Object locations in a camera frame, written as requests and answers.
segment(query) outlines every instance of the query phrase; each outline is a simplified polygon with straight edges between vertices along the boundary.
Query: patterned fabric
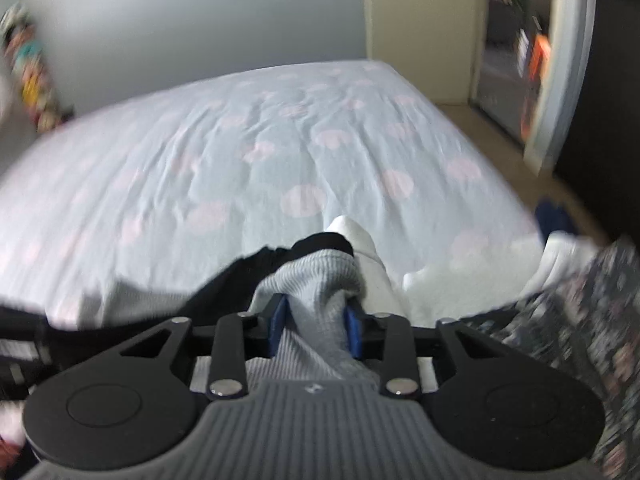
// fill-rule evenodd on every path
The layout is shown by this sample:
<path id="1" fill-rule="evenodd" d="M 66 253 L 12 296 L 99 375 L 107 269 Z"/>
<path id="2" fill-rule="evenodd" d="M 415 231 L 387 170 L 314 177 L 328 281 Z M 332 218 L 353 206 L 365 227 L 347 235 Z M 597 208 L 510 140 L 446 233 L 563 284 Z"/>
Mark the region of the patterned fabric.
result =
<path id="1" fill-rule="evenodd" d="M 587 384 L 606 426 L 592 460 L 606 478 L 640 475 L 640 260 L 621 240 L 584 273 L 469 324 Z M 504 327 L 497 320 L 513 320 Z"/>

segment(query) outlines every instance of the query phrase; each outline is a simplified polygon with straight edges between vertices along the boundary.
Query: doorway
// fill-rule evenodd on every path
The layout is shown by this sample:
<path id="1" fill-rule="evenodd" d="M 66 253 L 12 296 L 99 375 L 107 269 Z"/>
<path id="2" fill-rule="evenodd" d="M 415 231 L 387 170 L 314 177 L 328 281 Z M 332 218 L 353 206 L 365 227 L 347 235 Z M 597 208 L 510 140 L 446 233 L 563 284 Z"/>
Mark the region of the doorway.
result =
<path id="1" fill-rule="evenodd" d="M 482 63 L 472 99 L 517 143 L 529 139 L 551 46 L 552 0 L 488 0 Z"/>

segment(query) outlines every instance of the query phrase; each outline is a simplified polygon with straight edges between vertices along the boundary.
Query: light blue bed sheet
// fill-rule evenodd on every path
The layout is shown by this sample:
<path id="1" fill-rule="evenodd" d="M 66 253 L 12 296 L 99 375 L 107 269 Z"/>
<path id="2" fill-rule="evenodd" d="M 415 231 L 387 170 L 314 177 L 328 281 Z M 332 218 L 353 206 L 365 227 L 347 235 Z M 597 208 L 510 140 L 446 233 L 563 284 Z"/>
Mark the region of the light blue bed sheet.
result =
<path id="1" fill-rule="evenodd" d="M 73 325 L 84 292 L 116 279 L 194 291 L 339 215 L 396 280 L 536 231 L 387 65 L 283 66 L 130 100 L 36 143 L 0 182 L 0 298 Z"/>

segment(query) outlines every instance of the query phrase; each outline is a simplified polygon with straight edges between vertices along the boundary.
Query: door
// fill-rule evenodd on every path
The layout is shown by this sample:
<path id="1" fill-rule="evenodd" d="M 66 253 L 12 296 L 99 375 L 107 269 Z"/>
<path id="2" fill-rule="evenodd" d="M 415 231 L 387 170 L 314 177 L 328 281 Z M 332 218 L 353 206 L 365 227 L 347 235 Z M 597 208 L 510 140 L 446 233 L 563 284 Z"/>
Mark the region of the door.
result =
<path id="1" fill-rule="evenodd" d="M 430 100 L 466 103 L 485 0 L 366 0 L 367 51 Z"/>

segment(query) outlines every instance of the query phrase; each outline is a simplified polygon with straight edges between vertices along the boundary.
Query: white fabric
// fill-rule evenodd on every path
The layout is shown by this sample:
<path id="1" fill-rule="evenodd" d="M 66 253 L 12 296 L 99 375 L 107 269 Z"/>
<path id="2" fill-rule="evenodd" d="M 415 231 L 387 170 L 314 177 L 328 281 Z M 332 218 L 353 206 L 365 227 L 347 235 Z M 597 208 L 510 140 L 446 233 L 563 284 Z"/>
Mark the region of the white fabric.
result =
<path id="1" fill-rule="evenodd" d="M 538 271 L 524 286 L 519 297 L 530 296 L 580 272 L 591 263 L 597 253 L 598 247 L 589 238 L 563 232 L 551 233 Z"/>
<path id="2" fill-rule="evenodd" d="M 347 216 L 338 216 L 326 230 L 341 234 L 353 247 L 353 254 L 365 282 L 361 298 L 363 310 L 367 314 L 388 312 L 406 317 L 406 310 L 378 256 L 371 235 Z"/>
<path id="3" fill-rule="evenodd" d="M 409 320 L 435 326 L 443 317 L 473 316 L 525 298 L 583 270 L 597 251 L 588 238 L 557 232 L 544 251 L 531 236 L 465 260 L 425 267 L 404 276 Z"/>
<path id="4" fill-rule="evenodd" d="M 443 317 L 458 319 L 509 303 L 536 273 L 542 254 L 540 238 L 531 235 L 406 274 L 402 288 L 409 319 L 416 326 L 435 326 Z"/>

